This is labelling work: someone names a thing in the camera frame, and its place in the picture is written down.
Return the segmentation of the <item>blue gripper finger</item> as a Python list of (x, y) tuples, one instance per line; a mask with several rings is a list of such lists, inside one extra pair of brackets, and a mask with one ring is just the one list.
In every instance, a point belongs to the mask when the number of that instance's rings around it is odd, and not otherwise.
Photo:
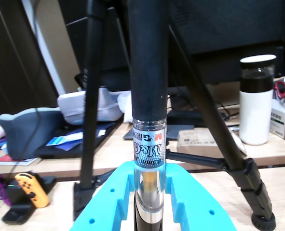
[(183, 231), (235, 231), (221, 204), (184, 168), (167, 163), (165, 193), (171, 195), (173, 221)]
[(70, 230), (119, 231), (127, 220), (129, 195), (134, 190), (134, 161), (127, 161), (106, 180)]

